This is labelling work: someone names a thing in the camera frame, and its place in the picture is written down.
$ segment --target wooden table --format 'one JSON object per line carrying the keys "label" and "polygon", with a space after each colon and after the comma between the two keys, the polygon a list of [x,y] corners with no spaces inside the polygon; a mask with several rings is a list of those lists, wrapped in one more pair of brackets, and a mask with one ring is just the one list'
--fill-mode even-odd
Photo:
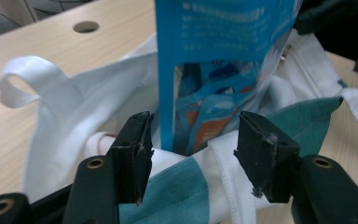
{"label": "wooden table", "polygon": [[[95,21],[100,28],[80,34],[73,27]],[[0,36],[0,72],[15,57],[37,55],[67,75],[111,63],[155,32],[153,0],[100,0]],[[358,87],[353,62],[329,54],[343,79]],[[21,189],[21,172],[35,121],[36,103],[20,109],[0,104],[0,194]],[[338,162],[358,184],[358,123],[344,104],[333,114],[322,154]],[[258,223],[293,222],[288,205],[258,212]]]}

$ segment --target fabric handle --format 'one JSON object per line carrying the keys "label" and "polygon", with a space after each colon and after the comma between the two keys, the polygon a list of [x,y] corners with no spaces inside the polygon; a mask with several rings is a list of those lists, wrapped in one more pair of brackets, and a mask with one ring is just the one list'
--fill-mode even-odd
{"label": "fabric handle", "polygon": [[[10,77],[19,77],[37,94],[14,86]],[[68,108],[80,104],[83,97],[71,80],[52,62],[35,56],[9,61],[0,76],[0,102],[7,107],[18,108],[38,99],[44,100],[51,111],[64,115]]]}

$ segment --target blue packaging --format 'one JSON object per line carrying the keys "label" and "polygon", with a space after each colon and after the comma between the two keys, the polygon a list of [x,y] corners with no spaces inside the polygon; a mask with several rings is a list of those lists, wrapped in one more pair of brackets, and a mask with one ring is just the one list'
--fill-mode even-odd
{"label": "blue packaging", "polygon": [[[235,129],[239,111],[257,110],[300,5],[301,0],[156,0],[162,148],[190,155]],[[227,80],[240,76],[230,89]],[[247,92],[235,92],[242,82]],[[185,122],[188,114],[191,122]],[[206,122],[216,127],[209,132]]]}

